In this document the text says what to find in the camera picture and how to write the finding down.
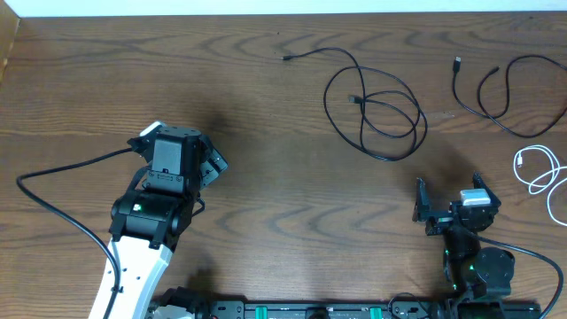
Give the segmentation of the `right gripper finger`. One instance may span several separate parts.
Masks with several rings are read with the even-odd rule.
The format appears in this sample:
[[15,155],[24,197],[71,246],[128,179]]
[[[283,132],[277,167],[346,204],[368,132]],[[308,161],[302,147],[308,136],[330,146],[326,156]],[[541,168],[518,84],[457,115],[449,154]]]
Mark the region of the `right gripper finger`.
[[425,222],[432,217],[431,202],[425,187],[425,181],[416,179],[416,203],[414,207],[413,222]]
[[472,183],[475,189],[486,189],[486,184],[482,179],[482,176],[479,172],[474,172],[472,176]]

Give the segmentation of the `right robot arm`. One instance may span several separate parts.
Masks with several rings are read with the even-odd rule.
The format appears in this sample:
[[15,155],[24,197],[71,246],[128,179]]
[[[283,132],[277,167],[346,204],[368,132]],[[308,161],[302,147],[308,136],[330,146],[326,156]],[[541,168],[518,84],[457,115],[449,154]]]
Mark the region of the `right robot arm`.
[[473,187],[446,210],[432,207],[425,181],[416,180],[416,204],[412,220],[425,224],[425,234],[442,236],[445,245],[443,271],[454,294],[431,305],[431,318],[504,318],[502,299],[511,294],[515,257],[497,247],[483,248],[478,233],[494,222],[500,200],[480,174]]

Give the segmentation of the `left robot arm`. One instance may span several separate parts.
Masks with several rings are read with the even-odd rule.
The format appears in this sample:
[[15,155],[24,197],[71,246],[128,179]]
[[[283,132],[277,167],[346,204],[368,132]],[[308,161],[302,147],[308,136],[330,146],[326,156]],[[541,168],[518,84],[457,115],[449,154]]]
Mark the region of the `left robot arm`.
[[152,123],[128,140],[147,162],[112,207],[111,258],[90,317],[143,318],[179,237],[198,214],[200,192],[228,167],[195,128]]

